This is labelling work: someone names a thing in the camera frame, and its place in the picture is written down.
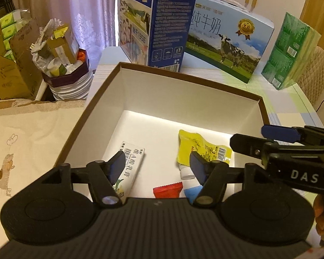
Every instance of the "green tissue package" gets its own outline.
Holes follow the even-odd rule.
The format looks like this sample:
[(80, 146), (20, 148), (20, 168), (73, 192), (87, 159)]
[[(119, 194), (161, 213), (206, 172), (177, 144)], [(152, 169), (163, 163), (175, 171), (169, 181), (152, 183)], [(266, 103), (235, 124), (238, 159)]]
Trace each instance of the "green tissue package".
[(293, 15), (286, 13), (262, 75), (277, 90), (294, 84), (306, 65), (321, 35)]
[(11, 49), (11, 45), (10, 45), (10, 39), (12, 38), (13, 36), (9, 37), (8, 39), (4, 40), (4, 45), (5, 45), (5, 49), (7, 51), (9, 51)]
[(16, 34), (20, 29), (22, 29), (24, 25), (28, 24), (29, 21), (30, 20), (27, 19), (21, 19), (18, 20), (16, 23), (4, 28), (2, 30), (2, 35), (4, 37), (4, 40), (14, 36), (14, 34)]
[(30, 19), (30, 18), (31, 18), (31, 15), (30, 15), (29, 10), (17, 9), (13, 12), (8, 13), (7, 15), (4, 15), (2, 18), (0, 18), (0, 27), (1, 27), (1, 29), (4, 29), (7, 26), (15, 24), (18, 20)]
[(14, 59), (14, 56), (13, 56), (13, 52), (11, 50), (7, 51), (4, 55), (4, 57), (8, 58), (8, 59), (11, 59), (13, 60), (14, 62), (16, 62), (16, 60)]

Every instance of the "cushioned chair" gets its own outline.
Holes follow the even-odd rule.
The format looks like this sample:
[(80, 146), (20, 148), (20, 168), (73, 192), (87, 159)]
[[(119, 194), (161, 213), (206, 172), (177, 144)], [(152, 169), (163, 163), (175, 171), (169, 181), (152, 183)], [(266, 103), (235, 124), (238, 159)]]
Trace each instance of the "cushioned chair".
[(324, 50), (321, 47), (315, 48), (297, 83), (311, 104), (315, 104), (324, 89)]

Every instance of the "human hand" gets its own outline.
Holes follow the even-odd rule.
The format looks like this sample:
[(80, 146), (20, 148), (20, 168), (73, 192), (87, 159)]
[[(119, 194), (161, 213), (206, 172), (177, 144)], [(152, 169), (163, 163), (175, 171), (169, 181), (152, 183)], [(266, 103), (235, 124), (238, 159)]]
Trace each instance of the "human hand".
[(317, 225), (315, 226), (317, 233), (319, 235), (324, 234), (324, 199), (322, 195), (317, 195), (313, 202), (313, 210), (315, 221)]

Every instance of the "blue milk box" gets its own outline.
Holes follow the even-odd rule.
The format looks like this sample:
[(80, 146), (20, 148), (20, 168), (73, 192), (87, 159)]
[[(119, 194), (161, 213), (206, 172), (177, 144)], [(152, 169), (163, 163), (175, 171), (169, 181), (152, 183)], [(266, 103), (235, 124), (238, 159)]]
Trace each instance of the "blue milk box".
[(120, 0), (119, 41), (132, 63), (179, 71), (195, 0)]
[(196, 0), (186, 52), (248, 83), (274, 31), (271, 20), (223, 0)]

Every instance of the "lace curtain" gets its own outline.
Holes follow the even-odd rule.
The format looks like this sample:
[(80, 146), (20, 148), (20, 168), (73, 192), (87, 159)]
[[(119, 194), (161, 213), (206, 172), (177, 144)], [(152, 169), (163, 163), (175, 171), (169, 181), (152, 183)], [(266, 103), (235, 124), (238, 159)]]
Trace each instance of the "lace curtain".
[(115, 0), (13, 0), (16, 8), (29, 8), (39, 26), (50, 18), (72, 25), (81, 48), (103, 50), (115, 46)]

